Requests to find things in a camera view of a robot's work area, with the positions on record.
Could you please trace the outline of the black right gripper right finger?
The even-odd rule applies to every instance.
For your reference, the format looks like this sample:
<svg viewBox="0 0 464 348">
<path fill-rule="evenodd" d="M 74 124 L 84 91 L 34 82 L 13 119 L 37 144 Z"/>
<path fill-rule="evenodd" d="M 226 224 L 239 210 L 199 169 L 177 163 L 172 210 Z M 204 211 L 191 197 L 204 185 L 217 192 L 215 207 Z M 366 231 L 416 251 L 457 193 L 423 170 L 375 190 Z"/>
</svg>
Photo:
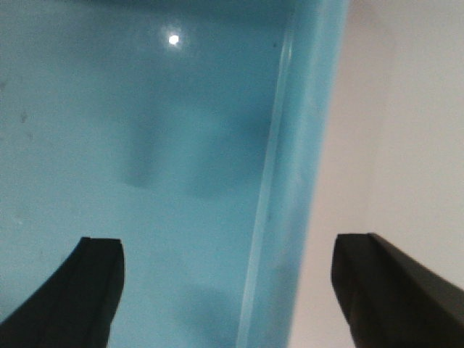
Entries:
<svg viewBox="0 0 464 348">
<path fill-rule="evenodd" d="M 463 290 L 375 233 L 336 237 L 331 282 L 356 347 L 463 346 Z"/>
</svg>

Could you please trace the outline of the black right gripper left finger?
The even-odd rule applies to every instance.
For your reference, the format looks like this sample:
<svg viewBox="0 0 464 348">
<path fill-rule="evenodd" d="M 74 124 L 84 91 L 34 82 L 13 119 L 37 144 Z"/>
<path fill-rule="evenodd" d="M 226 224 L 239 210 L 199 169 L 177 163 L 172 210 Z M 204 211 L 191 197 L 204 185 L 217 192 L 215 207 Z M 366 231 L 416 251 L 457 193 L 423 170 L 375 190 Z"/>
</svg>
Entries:
<svg viewBox="0 0 464 348">
<path fill-rule="evenodd" d="M 83 237 L 1 323 L 1 346 L 106 347 L 124 282 L 121 240 Z"/>
</svg>

